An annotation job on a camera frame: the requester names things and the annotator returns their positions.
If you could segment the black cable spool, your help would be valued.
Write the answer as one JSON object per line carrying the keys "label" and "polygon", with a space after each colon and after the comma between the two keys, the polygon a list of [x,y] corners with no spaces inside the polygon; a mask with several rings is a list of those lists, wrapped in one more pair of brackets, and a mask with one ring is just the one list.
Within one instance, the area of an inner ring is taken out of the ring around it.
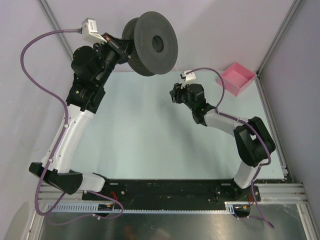
{"label": "black cable spool", "polygon": [[142,76],[164,75],[177,62],[176,33],[159,12],[148,11],[131,19],[122,31],[122,38],[133,42],[128,64]]}

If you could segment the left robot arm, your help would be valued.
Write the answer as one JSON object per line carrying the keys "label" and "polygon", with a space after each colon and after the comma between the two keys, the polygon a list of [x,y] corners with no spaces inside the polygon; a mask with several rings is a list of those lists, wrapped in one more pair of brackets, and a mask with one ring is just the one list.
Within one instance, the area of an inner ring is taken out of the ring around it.
{"label": "left robot arm", "polygon": [[106,179],[97,173],[81,173],[71,169],[77,145],[88,123],[105,96],[104,85],[117,64],[130,59],[134,43],[129,38],[116,38],[107,33],[73,53],[71,68],[74,80],[63,101],[65,114],[48,153],[41,162],[30,164],[29,171],[41,181],[72,195],[77,191],[93,191],[100,200],[110,196]]}

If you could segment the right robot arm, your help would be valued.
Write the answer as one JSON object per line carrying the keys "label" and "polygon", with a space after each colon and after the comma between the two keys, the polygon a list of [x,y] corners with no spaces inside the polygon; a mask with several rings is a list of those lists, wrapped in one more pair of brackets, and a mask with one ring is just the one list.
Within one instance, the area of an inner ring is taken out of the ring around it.
{"label": "right robot arm", "polygon": [[217,111],[205,98],[201,84],[183,86],[175,83],[169,92],[176,104],[185,104],[198,125],[223,131],[234,137],[241,163],[233,178],[235,185],[230,188],[231,196],[242,201],[249,194],[249,185],[257,178],[261,167],[271,164],[271,153],[276,150],[263,120],[257,116],[247,119]]}

